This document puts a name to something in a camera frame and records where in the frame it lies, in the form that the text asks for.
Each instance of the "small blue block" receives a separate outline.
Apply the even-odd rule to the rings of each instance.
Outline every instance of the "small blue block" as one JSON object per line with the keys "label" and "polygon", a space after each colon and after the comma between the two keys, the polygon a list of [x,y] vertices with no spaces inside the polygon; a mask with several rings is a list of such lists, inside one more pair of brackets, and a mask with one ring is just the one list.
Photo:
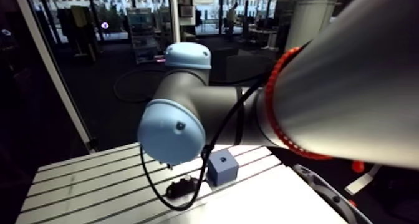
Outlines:
{"label": "small blue block", "polygon": [[239,163],[227,149],[213,152],[209,156],[208,176],[214,185],[219,186],[236,179],[238,171]]}

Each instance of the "white pillar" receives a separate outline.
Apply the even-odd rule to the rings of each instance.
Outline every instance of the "white pillar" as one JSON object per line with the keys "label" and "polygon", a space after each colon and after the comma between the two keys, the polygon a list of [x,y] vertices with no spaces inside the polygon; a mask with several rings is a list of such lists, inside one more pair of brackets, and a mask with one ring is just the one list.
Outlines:
{"label": "white pillar", "polygon": [[315,38],[332,17],[337,0],[297,0],[288,33],[286,50]]}
{"label": "white pillar", "polygon": [[171,10],[171,32],[173,33],[173,43],[180,42],[178,0],[170,0]]}

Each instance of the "black object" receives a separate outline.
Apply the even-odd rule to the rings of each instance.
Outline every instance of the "black object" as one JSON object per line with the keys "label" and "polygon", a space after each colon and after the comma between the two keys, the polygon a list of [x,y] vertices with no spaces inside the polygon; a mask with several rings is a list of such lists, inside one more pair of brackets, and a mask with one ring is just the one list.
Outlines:
{"label": "black object", "polygon": [[254,24],[254,17],[253,16],[248,16],[248,23]]}
{"label": "black object", "polygon": [[198,27],[202,24],[201,11],[195,10],[195,27]]}
{"label": "black object", "polygon": [[318,174],[302,165],[292,169],[349,224],[372,223]]}
{"label": "black object", "polygon": [[115,81],[115,83],[113,85],[113,94],[114,94],[114,96],[119,101],[130,103],[130,104],[139,104],[139,103],[142,103],[142,102],[149,102],[149,101],[151,101],[152,97],[149,97],[149,96],[135,98],[135,99],[134,98],[129,99],[128,97],[124,97],[119,92],[119,85],[120,85],[121,81],[125,80],[127,77],[130,77],[131,75],[134,75],[134,74],[137,74],[137,73],[146,73],[146,72],[166,73],[166,71],[158,70],[158,69],[142,69],[142,70],[133,70],[133,71],[127,72],[127,73],[121,75],[120,77],[118,77],[117,80]]}
{"label": "black object", "polygon": [[260,19],[256,22],[256,29],[263,29],[265,26],[265,19]]}
{"label": "black object", "polygon": [[235,56],[238,52],[239,49],[234,47],[211,49],[212,69],[209,74],[211,82],[225,82],[227,80],[227,57]]}
{"label": "black object", "polygon": [[197,184],[198,179],[196,178],[182,178],[179,182],[172,182],[171,185],[167,187],[166,196],[169,199],[180,198],[195,191]]}
{"label": "black object", "polygon": [[418,171],[381,167],[370,190],[387,213],[410,223],[419,223],[418,187]]}
{"label": "black object", "polygon": [[36,18],[38,18],[39,25],[42,29],[42,33],[44,34],[47,43],[50,45],[50,47],[53,47],[55,45],[55,42],[54,42],[54,38],[52,37],[51,30],[49,29],[48,22],[45,18],[44,11],[36,10],[35,14],[36,14]]}

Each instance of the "white panel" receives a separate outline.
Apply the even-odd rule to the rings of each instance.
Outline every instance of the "white panel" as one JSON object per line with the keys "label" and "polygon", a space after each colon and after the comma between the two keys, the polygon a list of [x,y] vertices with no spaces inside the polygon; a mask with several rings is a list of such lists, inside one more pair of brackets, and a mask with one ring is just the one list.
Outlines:
{"label": "white panel", "polygon": [[67,164],[70,164],[70,163],[79,162],[81,160],[87,160],[89,158],[94,158],[94,157],[102,156],[102,155],[105,155],[105,154],[118,152],[118,151],[125,150],[125,149],[128,149],[130,147],[135,147],[135,146],[138,146],[138,142],[133,143],[133,144],[126,144],[126,145],[121,146],[121,147],[115,147],[114,149],[104,150],[103,152],[97,152],[97,153],[93,153],[93,154],[90,154],[90,155],[84,155],[82,157],[76,157],[76,158],[73,158],[73,159],[70,159],[70,160],[64,160],[64,161],[61,161],[61,162],[52,163],[52,164],[49,164],[49,165],[39,167],[38,172],[41,172],[43,170],[48,170],[48,169],[51,169],[51,168],[55,168],[55,167],[59,167],[59,166],[64,166],[64,165],[67,165]]}
{"label": "white panel", "polygon": [[290,168],[278,166],[204,198],[198,208],[156,218],[160,224],[346,223]]}
{"label": "white panel", "polygon": [[[249,150],[254,149],[254,147],[251,146],[236,146],[229,149],[229,151],[233,155],[237,155],[239,153],[247,152]],[[243,155],[240,155],[236,157],[236,160],[240,165],[243,165],[245,163],[249,163],[253,160],[256,160],[258,158],[261,158],[263,156],[269,155],[271,152],[261,147],[256,150],[252,150],[249,153],[245,153]],[[159,172],[152,173],[150,176],[154,182],[159,182],[163,179],[167,179],[170,177],[177,177],[179,175],[182,175],[183,173],[188,173],[192,170],[197,170],[200,168],[202,164],[201,159],[195,159],[191,162],[183,163],[181,165],[177,165],[173,168],[173,170],[162,170]],[[44,208],[35,209],[33,211],[22,213],[18,219],[17,223],[30,223],[30,222],[36,222],[40,220],[44,220],[46,218],[54,217],[56,215],[65,214],[67,212],[75,211],[80,208],[84,208],[90,205],[95,205],[98,202],[103,202],[105,200],[111,199],[112,201],[106,201],[103,204],[95,205],[92,208],[83,209],[79,212],[75,212],[69,215],[66,215],[62,218],[69,217],[69,216],[77,216],[81,215],[81,213],[87,213],[87,217],[89,216],[89,210],[96,210],[100,207],[106,207],[104,208],[104,214],[109,214],[111,210],[107,210],[107,208],[112,208],[112,210],[118,210],[120,207],[124,206],[125,204],[128,204],[130,202],[141,202],[141,198],[135,198],[135,200],[132,200],[133,197],[137,196],[138,194],[141,194],[139,197],[143,197],[146,190],[150,190],[150,188],[146,188],[144,190],[138,191],[140,188],[145,188],[148,186],[148,182],[145,177],[129,180],[124,183],[120,183],[116,186],[111,186],[96,192],[88,193],[86,195],[83,195],[81,197],[72,198],[70,200],[66,200],[64,202],[59,202],[53,205],[46,206]],[[52,222],[56,222],[57,220],[61,220],[62,218],[57,218],[52,220]]]}
{"label": "white panel", "polygon": [[[240,180],[243,180],[245,178],[248,178],[252,175],[257,174],[264,168],[269,168],[275,165],[279,165],[280,162],[275,156],[266,157],[264,159],[258,160],[254,163],[251,163],[245,167],[242,167],[239,169],[237,182]],[[191,176],[197,177],[199,175],[199,171],[196,171],[195,173],[191,173]],[[157,190],[160,193],[164,193],[166,190],[166,187],[171,183],[165,182],[162,184],[159,184],[156,186]],[[209,194],[211,191],[210,189],[204,189],[202,192],[200,192],[200,196]],[[149,200],[155,198],[155,194],[151,191],[151,188],[148,188],[144,190],[143,192],[132,194],[130,199],[125,200],[114,200],[113,202],[107,203],[106,205],[101,205],[101,207],[93,207],[90,210],[84,210],[84,212],[75,213],[74,215],[67,215],[63,218],[63,220],[54,220],[52,222],[47,223],[64,223],[64,222],[70,222],[73,221],[75,223],[83,223],[87,221],[93,221],[95,218],[98,218],[99,216],[105,217],[115,211],[121,210],[123,208],[130,208],[135,205],[138,205],[141,203],[142,200]],[[173,202],[176,205],[179,205],[180,203],[187,202],[188,199],[190,199],[190,196],[183,197],[182,199],[177,200],[177,202]],[[161,212],[168,211],[168,208],[164,206],[159,200],[152,201],[150,203],[147,203],[146,205],[138,205],[138,207],[135,207],[133,209],[126,210],[125,212],[114,215],[112,217],[109,217],[104,220],[100,220],[100,223],[136,223],[142,220],[145,220],[147,218],[150,218],[154,215],[158,215]]]}
{"label": "white panel", "polygon": [[[227,147],[230,147],[230,145],[222,145],[217,146],[214,151],[222,150]],[[253,147],[240,147],[236,149],[235,151],[240,152],[240,150],[251,150]],[[100,188],[114,185],[116,183],[120,183],[125,180],[130,180],[134,178],[140,178],[144,171],[141,166],[141,158],[135,157],[128,160],[122,160],[117,163],[113,163],[107,166],[99,167],[99,169],[95,170],[94,172],[88,170],[88,174],[85,172],[76,173],[74,176],[74,180],[72,183],[68,183],[69,186],[66,186],[64,188],[54,190],[51,192],[43,193],[41,195],[36,195],[33,197],[29,197],[25,200],[22,211],[27,210],[29,208],[35,208],[40,205],[45,205],[51,202],[56,202],[58,200],[62,200],[65,198],[74,197],[83,193],[87,193],[92,190],[98,190]],[[109,170],[118,170],[128,168],[119,172],[110,173]],[[155,170],[166,168],[165,164],[160,164],[157,161],[147,163],[147,169],[149,172],[153,172]],[[92,175],[97,175],[101,173],[106,173],[108,175],[101,176],[95,179],[91,179],[82,183],[74,184],[78,181],[83,181],[87,178],[89,178]]]}
{"label": "white panel", "polygon": [[[50,170],[39,172],[35,175],[34,183],[41,182],[43,180],[52,179],[54,177],[67,175],[69,173],[78,172],[91,167],[99,166],[101,164],[110,163],[116,160],[121,160],[127,157],[132,157],[140,154],[140,148],[135,147],[121,152],[111,153],[102,157],[92,158],[90,160],[84,160],[79,163],[72,163],[64,167],[53,168]],[[146,161],[153,160],[151,157],[146,156]]]}

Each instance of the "cable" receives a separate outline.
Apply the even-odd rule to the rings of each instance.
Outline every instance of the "cable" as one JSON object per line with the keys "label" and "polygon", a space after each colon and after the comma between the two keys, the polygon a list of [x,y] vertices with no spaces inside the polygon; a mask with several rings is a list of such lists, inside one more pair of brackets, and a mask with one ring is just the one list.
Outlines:
{"label": "cable", "polygon": [[143,98],[140,98],[140,99],[126,99],[126,98],[122,97],[119,94],[119,91],[118,91],[119,83],[121,81],[123,81],[125,78],[131,76],[132,74],[136,74],[137,72],[159,72],[159,73],[166,73],[166,71],[163,71],[163,70],[142,69],[142,70],[133,70],[133,71],[127,72],[125,74],[122,74],[120,77],[117,78],[117,80],[115,81],[115,83],[113,85],[113,94],[115,95],[115,97],[119,101],[130,103],[130,104],[139,104],[139,103],[142,103],[142,102],[149,102],[149,101],[152,100],[151,97],[143,97]]}
{"label": "cable", "polygon": [[246,101],[250,97],[250,95],[253,94],[253,92],[255,92],[260,86],[262,86],[265,83],[265,81],[267,80],[267,77],[268,76],[266,74],[264,74],[264,77],[259,78],[259,80],[254,85],[252,85],[246,91],[246,93],[244,93],[244,95],[240,99],[237,100],[237,102],[232,106],[232,108],[230,109],[230,111],[227,113],[226,117],[224,118],[224,120],[220,124],[217,132],[215,133],[212,141],[209,144],[209,149],[204,154],[203,163],[202,163],[201,172],[200,172],[200,177],[198,179],[198,183],[196,184],[196,186],[197,186],[196,187],[196,190],[195,190],[195,192],[194,192],[194,194],[192,196],[192,199],[186,205],[183,205],[183,206],[174,206],[174,205],[170,204],[169,202],[167,202],[158,193],[157,189],[155,188],[155,186],[154,186],[154,184],[153,184],[153,182],[152,182],[152,180],[150,178],[150,174],[148,174],[147,168],[146,168],[145,163],[144,163],[143,148],[142,148],[142,146],[140,146],[140,157],[141,157],[141,161],[142,161],[142,167],[144,169],[144,173],[145,173],[145,176],[146,176],[146,178],[148,180],[148,183],[150,184],[150,187],[152,188],[152,190],[153,190],[154,194],[157,196],[157,198],[163,204],[165,204],[168,208],[170,208],[172,210],[176,210],[176,211],[180,211],[181,212],[181,211],[187,210],[188,208],[190,208],[194,204],[194,202],[195,202],[195,200],[198,197],[198,194],[200,192],[201,184],[202,184],[204,173],[205,173],[206,164],[208,163],[208,159],[210,157],[211,151],[214,149],[214,146],[215,146],[215,143],[218,140],[218,137],[221,135],[221,133],[223,132],[225,126],[228,123],[228,121],[233,117],[233,115],[239,109],[239,107],[244,104],[244,101]]}

